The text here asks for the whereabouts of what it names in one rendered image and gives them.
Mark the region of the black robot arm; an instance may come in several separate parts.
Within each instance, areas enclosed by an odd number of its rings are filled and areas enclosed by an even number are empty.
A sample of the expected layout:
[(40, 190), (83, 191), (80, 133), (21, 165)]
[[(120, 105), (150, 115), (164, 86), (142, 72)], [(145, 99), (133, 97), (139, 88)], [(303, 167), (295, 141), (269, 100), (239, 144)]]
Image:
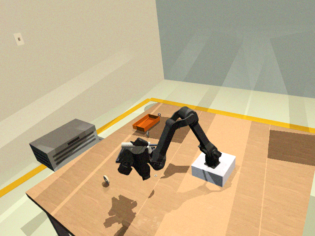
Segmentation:
[[(182, 120), (176, 121), (178, 118), (181, 118)], [(152, 168), (156, 171), (163, 169), (166, 162), (166, 152), (175, 130), (189, 125), (200, 142), (200, 145), (198, 146), (200, 151), (205, 154), (206, 162), (204, 165), (215, 169), (221, 163), (219, 158), (222, 156), (222, 153), (208, 140), (198, 121), (199, 118), (195, 111), (187, 106), (182, 107), (176, 111), (171, 118), (166, 120), (166, 125), (155, 150), (149, 154), (146, 146), (136, 146), (132, 150), (124, 148), (120, 153), (119, 162), (122, 165), (127, 163), (132, 165), (134, 161), (134, 169), (142, 177), (143, 181), (149, 179), (150, 166), (147, 162), (149, 162)]]

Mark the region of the white ring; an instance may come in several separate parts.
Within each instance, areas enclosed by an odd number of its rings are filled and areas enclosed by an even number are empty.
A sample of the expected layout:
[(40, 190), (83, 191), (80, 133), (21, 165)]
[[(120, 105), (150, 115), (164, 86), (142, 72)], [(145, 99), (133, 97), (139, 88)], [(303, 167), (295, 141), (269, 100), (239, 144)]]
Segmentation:
[(110, 183), (110, 182), (109, 182), (109, 179), (108, 179), (106, 176), (103, 176), (103, 178), (104, 178), (104, 180), (105, 180), (105, 182), (106, 182), (107, 184)]

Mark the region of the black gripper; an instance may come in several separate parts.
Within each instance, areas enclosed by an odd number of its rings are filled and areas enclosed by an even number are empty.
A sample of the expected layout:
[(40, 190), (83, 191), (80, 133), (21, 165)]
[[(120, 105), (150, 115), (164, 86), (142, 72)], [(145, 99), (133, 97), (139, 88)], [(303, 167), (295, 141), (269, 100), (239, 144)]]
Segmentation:
[[(137, 138), (137, 140), (135, 140), (135, 142), (133, 141), (130, 141), (134, 146), (148, 146), (148, 142), (141, 139), (141, 138)], [(128, 163), (127, 164), (120, 164), (119, 165), (119, 168), (118, 168), (118, 172), (120, 174), (124, 174), (124, 175), (129, 175), (130, 172), (132, 171), (132, 168), (131, 167), (134, 167), (134, 161), (133, 161), (133, 164), (132, 165), (129, 165)]]

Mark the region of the orange open tray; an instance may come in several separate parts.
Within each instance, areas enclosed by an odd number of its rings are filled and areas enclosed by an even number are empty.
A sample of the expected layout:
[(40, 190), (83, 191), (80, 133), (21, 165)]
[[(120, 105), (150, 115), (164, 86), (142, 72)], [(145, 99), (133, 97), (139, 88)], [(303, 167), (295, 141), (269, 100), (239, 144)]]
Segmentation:
[(153, 125), (155, 125), (158, 121), (160, 121), (159, 116), (147, 114), (133, 124), (133, 129), (145, 132)]

